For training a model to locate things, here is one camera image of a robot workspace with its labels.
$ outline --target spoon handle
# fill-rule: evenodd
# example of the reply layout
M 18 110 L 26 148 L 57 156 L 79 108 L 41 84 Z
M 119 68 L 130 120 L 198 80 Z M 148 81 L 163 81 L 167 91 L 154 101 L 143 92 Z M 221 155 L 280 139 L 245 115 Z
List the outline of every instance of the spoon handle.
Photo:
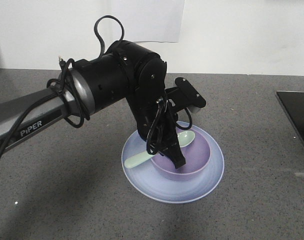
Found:
M 126 159 L 124 161 L 124 166 L 127 169 L 131 169 L 131 168 L 134 168 L 134 167 L 144 163 L 146 160 L 149 160 L 152 157 L 153 157 L 153 155 L 148 154 L 147 151 L 143 151 L 137 155 L 131 156 L 128 159 Z

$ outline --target light green spoon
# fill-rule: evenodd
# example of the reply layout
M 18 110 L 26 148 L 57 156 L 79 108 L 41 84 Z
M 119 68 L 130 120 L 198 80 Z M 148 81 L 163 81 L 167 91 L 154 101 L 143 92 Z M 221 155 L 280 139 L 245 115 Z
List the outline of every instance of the light green spoon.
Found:
M 180 145 L 180 148 L 184 148 L 190 143 L 193 142 L 194 138 L 196 137 L 196 134 L 194 131 L 182 131 L 177 134 L 178 143 Z M 153 155 L 148 154 L 147 151 L 141 152 L 137 155 L 131 156 L 128 159 L 124 161 L 124 166 L 127 169 L 134 168 L 145 161 L 152 158 Z

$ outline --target black device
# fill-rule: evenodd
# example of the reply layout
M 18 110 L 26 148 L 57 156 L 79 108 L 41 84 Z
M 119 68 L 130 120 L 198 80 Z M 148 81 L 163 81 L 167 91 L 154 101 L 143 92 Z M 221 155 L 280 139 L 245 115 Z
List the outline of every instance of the black device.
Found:
M 118 21 L 122 28 L 120 40 L 105 53 L 104 41 L 97 32 L 104 18 Z M 183 166 L 186 161 L 176 127 L 189 129 L 192 118 L 188 109 L 195 112 L 206 101 L 183 77 L 176 78 L 175 86 L 166 89 L 166 62 L 157 53 L 123 40 L 123 26 L 115 17 L 101 17 L 94 32 L 101 43 L 98 58 L 67 62 L 60 58 L 62 73 L 58 79 L 50 79 L 46 89 L 0 104 L 0 157 L 56 121 L 66 119 L 79 128 L 90 115 L 126 98 L 148 153 L 161 153 L 176 168 Z M 177 124 L 177 112 L 183 109 L 189 117 L 188 127 Z M 80 117 L 80 122 L 73 123 L 71 115 Z

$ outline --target white plate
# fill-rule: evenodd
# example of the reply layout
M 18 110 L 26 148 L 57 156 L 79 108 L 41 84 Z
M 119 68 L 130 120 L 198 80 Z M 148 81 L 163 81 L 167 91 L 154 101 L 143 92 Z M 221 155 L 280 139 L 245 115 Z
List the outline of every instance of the white plate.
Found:
M 217 142 L 201 128 L 193 125 L 190 130 L 200 133 L 210 147 L 207 166 L 199 176 L 187 181 L 169 180 L 158 173 L 150 160 L 134 168 L 125 168 L 126 159 L 146 150 L 146 142 L 135 131 L 125 142 L 121 156 L 122 168 L 129 182 L 145 196 L 169 204 L 190 203 L 212 192 L 224 173 L 222 151 Z

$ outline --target black glossy surface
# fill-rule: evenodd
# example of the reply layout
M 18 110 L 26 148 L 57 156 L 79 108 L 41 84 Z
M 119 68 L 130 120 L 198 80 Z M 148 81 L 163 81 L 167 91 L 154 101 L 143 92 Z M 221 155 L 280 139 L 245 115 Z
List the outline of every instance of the black glossy surface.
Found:
M 304 92 L 278 91 L 285 112 L 304 142 Z

